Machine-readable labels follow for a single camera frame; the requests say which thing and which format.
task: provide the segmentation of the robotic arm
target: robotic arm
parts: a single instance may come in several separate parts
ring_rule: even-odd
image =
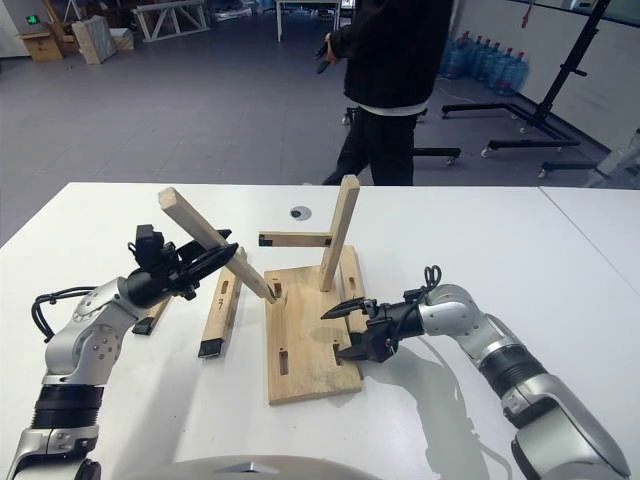
[[[231,232],[220,233],[226,238]],[[230,244],[205,250],[193,241],[176,249],[171,242],[164,244],[162,234],[151,225],[140,225],[135,244],[129,245],[140,268],[90,291],[57,334],[46,322],[43,328],[40,319],[48,341],[47,371],[31,427],[22,432],[8,480],[29,466],[60,460],[79,461],[76,479],[100,478],[100,466],[83,459],[98,440],[96,420],[103,385],[120,356],[124,335],[166,297],[193,299],[199,281],[224,266],[237,248],[238,244]],[[54,303],[65,298],[59,294],[38,298]]]
[[[528,480],[622,480],[631,475],[624,454],[587,408],[549,374],[499,319],[483,313],[457,285],[438,286],[437,266],[425,269],[427,285],[404,293],[404,301],[380,304],[354,299],[323,318],[354,310],[369,316],[367,330],[352,333],[352,346],[338,358],[384,362],[399,341],[447,335],[500,397],[504,416],[518,429],[513,456]]]

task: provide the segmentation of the black pants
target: black pants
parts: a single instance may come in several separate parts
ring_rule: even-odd
[[[336,170],[323,185],[340,185],[367,165],[375,185],[413,185],[413,132],[417,115],[382,117],[358,107]]]

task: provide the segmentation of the black jacket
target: black jacket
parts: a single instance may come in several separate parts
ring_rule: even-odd
[[[348,59],[344,93],[370,107],[425,102],[433,91],[453,0],[360,0],[354,21],[331,34]]]

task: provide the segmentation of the blue water bottle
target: blue water bottle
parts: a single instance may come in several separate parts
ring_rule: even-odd
[[[465,70],[467,62],[467,44],[469,41],[469,32],[465,32],[462,37],[456,40],[456,43],[449,54],[449,63],[443,73],[446,78],[460,78]]]
[[[518,58],[505,67],[496,84],[495,92],[498,95],[510,97],[518,93],[522,88],[522,84],[527,78],[527,73],[529,73],[529,65],[522,60],[522,57],[524,57],[524,52],[518,53]]]
[[[471,70],[473,69],[473,63],[475,62],[476,56],[478,52],[482,49],[482,35],[478,35],[476,38],[476,43],[469,46],[467,49],[467,65],[465,68],[466,74],[471,74]]]
[[[476,52],[476,55],[473,59],[473,64],[471,65],[471,76],[473,78],[478,78],[480,76],[480,69],[482,68],[482,60],[484,59],[484,56],[489,51],[491,51],[490,45],[491,45],[491,39],[487,38],[482,48],[478,49],[478,51]]]
[[[482,59],[482,66],[480,67],[480,75],[478,76],[478,81],[485,83],[489,75],[491,74],[491,69],[493,68],[494,62],[499,58],[500,55],[500,42],[496,42],[493,45],[493,48],[487,53]]]
[[[494,90],[498,84],[498,80],[502,77],[502,72],[504,69],[513,62],[513,58],[511,57],[511,52],[513,48],[507,48],[506,53],[502,57],[498,57],[498,59],[493,64],[493,69],[489,73],[487,77],[487,81],[485,85],[489,87],[491,90]]]
[[[444,46],[444,52],[442,52],[442,60],[440,60],[440,68],[438,69],[438,75],[443,75],[449,65],[449,58],[451,57],[451,50],[453,50],[453,34],[447,37],[447,43]]]

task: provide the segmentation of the white table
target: white table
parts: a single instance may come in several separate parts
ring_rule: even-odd
[[[542,190],[640,295],[640,191]]]
[[[340,9],[342,7],[342,0],[276,0],[276,21],[278,22],[278,42],[282,41],[282,6],[287,3],[305,4],[305,3],[323,3],[329,5],[328,8],[333,6],[333,29],[340,28]]]
[[[157,205],[161,188],[70,184],[0,249],[2,474],[44,369],[45,345],[29,318],[33,298],[126,275],[135,267],[126,243],[137,224],[186,242]],[[319,264],[320,250],[258,248],[257,235],[326,229],[337,188],[177,188],[214,226],[233,229],[231,240],[247,247],[258,271]],[[297,205],[313,211],[310,220],[289,216]],[[410,213],[416,206],[420,215]],[[422,284],[425,264],[438,263],[444,281],[467,288],[564,379],[640,472],[640,300],[539,189],[364,187],[347,241],[356,245],[367,294],[380,300],[398,301]],[[327,458],[385,480],[506,479],[507,470],[523,478],[498,398],[447,338],[427,339],[431,347],[410,339],[387,363],[363,365],[358,394],[268,406],[264,305],[247,288],[224,358],[196,358],[216,278],[202,282],[194,301],[174,300],[151,337],[125,340],[91,454],[105,480],[231,454]],[[54,330],[74,306],[45,307]]]

